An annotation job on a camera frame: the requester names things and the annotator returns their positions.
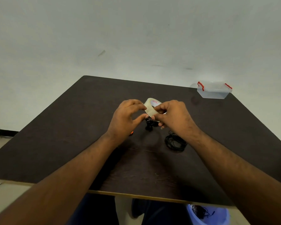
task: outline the table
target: table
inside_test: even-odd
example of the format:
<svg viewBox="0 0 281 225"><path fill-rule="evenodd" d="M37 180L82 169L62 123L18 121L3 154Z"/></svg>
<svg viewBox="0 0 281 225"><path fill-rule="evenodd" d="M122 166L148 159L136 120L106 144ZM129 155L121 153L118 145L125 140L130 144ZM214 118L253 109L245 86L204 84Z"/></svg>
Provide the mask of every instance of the table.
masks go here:
<svg viewBox="0 0 281 225"><path fill-rule="evenodd" d="M204 99L195 88L94 76L80 78L0 149L0 182L41 181L96 141L118 105L131 98L185 102L204 132L281 182L281 141L232 94ZM233 205L191 146L173 152L164 143L166 129L145 126L112 153L90 192Z"/></svg>

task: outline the hand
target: hand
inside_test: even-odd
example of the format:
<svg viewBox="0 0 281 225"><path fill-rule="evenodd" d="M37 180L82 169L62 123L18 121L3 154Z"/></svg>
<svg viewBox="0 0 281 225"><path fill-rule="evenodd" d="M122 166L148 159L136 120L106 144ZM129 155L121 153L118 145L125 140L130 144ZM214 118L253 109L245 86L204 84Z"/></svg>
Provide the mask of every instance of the hand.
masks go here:
<svg viewBox="0 0 281 225"><path fill-rule="evenodd" d="M168 126L174 133L180 137L184 137L187 133L193 134L200 131L190 114L188 113L184 102L171 100L163 102L154 107L159 113L152 116L153 120L160 121L158 124L161 128Z"/></svg>
<svg viewBox="0 0 281 225"><path fill-rule="evenodd" d="M132 120L131 115L146 109L146 106L139 100L123 101L114 112L106 135L114 141L116 146L120 145L147 116L147 114L142 114Z"/></svg>

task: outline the tiled floor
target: tiled floor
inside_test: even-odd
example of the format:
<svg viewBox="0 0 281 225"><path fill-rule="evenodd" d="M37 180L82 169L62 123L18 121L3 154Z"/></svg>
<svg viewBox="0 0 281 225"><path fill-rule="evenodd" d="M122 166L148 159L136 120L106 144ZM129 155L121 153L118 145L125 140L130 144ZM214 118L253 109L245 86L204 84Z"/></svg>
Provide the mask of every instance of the tiled floor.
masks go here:
<svg viewBox="0 0 281 225"><path fill-rule="evenodd" d="M10 139L0 138L0 148ZM1 184L0 185L0 212L11 204L17 197L23 194L28 186ZM131 198L115 197L116 213L118 215L120 225L141 225L143 215L137 219L131 217ZM231 225L249 225L247 220L238 209L229 209Z"/></svg>

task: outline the tape roll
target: tape roll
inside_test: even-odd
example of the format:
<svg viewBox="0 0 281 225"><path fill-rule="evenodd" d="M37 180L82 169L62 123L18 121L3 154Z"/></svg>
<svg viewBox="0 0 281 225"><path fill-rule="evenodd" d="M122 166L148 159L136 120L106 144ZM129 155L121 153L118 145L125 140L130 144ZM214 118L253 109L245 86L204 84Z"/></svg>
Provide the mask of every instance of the tape roll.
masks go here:
<svg viewBox="0 0 281 225"><path fill-rule="evenodd" d="M158 106L159 104L161 104L161 102L159 102L158 100L154 98L148 98L147 101L144 103L147 108L145 112L149 114L150 117L152 117L154 114L158 114L158 112L153 107Z"/></svg>

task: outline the pants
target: pants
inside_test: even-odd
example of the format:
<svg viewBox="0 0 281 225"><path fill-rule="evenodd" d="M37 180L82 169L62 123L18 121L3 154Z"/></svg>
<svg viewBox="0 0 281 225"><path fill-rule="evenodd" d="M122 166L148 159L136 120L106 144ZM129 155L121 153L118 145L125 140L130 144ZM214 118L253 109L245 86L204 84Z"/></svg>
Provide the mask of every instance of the pants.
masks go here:
<svg viewBox="0 0 281 225"><path fill-rule="evenodd" d="M183 204L133 199L132 215L145 214L142 225L190 225ZM87 193L66 225L119 225L113 196Z"/></svg>

